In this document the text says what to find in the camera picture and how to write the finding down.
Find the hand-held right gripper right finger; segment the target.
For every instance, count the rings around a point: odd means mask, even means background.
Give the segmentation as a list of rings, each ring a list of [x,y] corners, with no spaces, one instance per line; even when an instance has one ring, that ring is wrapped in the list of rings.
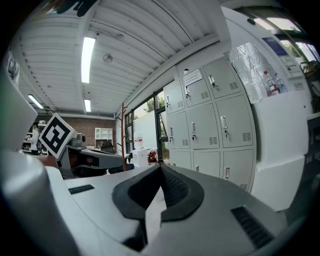
[[[239,213],[258,224],[271,239],[287,228],[286,220],[238,185],[194,170],[172,167],[197,181],[204,190],[200,207],[188,218],[161,224],[155,239],[143,249],[148,256],[247,256],[264,236],[246,227]]]

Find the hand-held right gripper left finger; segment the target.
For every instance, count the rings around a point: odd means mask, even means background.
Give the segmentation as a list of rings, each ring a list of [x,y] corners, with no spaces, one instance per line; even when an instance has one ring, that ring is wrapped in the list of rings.
[[[117,184],[128,180],[151,167],[139,167],[126,172],[88,178],[68,179],[67,188],[92,185],[88,191],[73,194],[73,198],[88,218],[107,235],[119,243],[136,238],[140,222],[125,218],[112,200],[112,192]]]

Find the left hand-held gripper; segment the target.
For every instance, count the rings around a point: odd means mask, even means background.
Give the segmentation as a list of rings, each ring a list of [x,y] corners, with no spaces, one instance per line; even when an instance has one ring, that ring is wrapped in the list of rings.
[[[63,179],[87,178],[100,175],[100,169],[108,169],[109,174],[124,171],[121,155],[93,150],[86,147],[86,136],[76,132],[58,113],[55,113],[39,140],[51,156]],[[133,163],[126,163],[125,170],[133,170]]]

